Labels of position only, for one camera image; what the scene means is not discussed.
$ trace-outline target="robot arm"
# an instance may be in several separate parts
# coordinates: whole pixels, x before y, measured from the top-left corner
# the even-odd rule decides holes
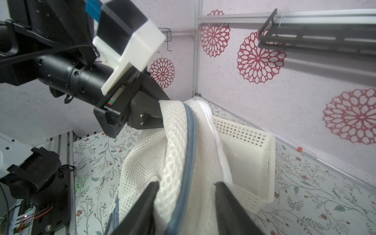
[[[93,20],[83,12],[84,1],[8,0],[8,4],[12,19],[0,23],[1,83],[18,86],[39,79],[54,97],[66,94],[92,104],[102,129],[112,138],[126,123],[136,129],[163,127],[158,101],[169,98],[146,66],[165,36],[131,1],[112,0],[99,6],[95,47],[26,61],[19,58],[91,44]],[[94,61],[93,48],[100,51],[103,63]]]

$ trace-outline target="white plastic basket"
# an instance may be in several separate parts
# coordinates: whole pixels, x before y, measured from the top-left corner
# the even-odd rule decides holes
[[[251,213],[274,200],[276,139],[252,127],[213,116],[233,180],[232,193]]]

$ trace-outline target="mesh laundry bag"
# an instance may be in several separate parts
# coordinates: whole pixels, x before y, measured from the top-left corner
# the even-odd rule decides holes
[[[208,105],[160,101],[163,129],[144,130],[124,161],[119,221],[146,186],[159,181],[153,217],[156,234],[217,234],[215,185],[232,178]]]

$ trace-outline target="leaf pattern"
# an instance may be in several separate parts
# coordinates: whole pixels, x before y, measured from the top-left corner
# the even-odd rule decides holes
[[[249,126],[208,104],[214,116]],[[77,235],[104,234],[122,164],[140,133],[125,125],[116,141],[98,133],[73,144]],[[376,195],[278,141],[275,174],[274,202],[249,214],[265,234],[376,235]]]
[[[124,126],[116,139],[100,132],[74,142],[77,235],[104,234],[108,205],[116,197],[122,164],[140,133]]]

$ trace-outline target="white robot part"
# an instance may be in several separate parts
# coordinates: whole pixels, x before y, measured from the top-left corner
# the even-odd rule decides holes
[[[96,36],[93,44],[100,51],[101,61],[114,69],[101,88],[102,94],[106,95],[132,65],[143,71],[165,40],[165,35],[150,20],[133,32],[122,55]]]

